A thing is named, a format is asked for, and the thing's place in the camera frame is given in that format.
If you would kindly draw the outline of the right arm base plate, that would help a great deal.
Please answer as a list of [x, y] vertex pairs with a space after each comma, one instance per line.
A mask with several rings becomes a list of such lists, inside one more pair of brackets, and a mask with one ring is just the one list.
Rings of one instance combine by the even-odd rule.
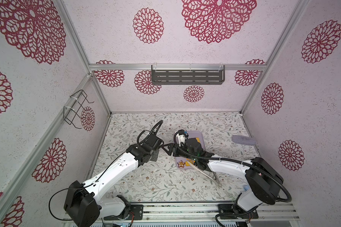
[[244, 211], [233, 203], [223, 203], [218, 205], [218, 212], [221, 219], [258, 219], [256, 210]]

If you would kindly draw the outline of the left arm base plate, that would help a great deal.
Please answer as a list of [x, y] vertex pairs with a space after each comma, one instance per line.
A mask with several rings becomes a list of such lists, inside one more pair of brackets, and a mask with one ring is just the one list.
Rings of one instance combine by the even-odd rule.
[[143, 219], [144, 206], [142, 204], [136, 205], [131, 204], [129, 207], [126, 207], [125, 210], [118, 216], [107, 216], [103, 219], [108, 220], [142, 220]]

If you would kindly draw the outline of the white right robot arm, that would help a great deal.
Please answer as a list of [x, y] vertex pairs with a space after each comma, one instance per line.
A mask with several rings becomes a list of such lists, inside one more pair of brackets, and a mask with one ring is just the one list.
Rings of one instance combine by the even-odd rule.
[[195, 138], [174, 139], [162, 149], [169, 156], [189, 159], [191, 166], [202, 173], [217, 172], [244, 179], [249, 189], [240, 193], [232, 205], [234, 215], [246, 215], [264, 203], [274, 205], [278, 201], [291, 201], [281, 175], [260, 157], [247, 161], [222, 158], [205, 151]]

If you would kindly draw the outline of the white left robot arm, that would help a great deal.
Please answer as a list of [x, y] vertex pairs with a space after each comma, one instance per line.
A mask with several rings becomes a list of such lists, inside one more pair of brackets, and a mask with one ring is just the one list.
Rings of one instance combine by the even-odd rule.
[[127, 218], [131, 203], [124, 196], [103, 197], [123, 177], [149, 162], [162, 145], [163, 140], [150, 134], [144, 142], [129, 146], [106, 170], [83, 183], [74, 181], [70, 184], [64, 210], [72, 221], [78, 227], [90, 227], [99, 218]]

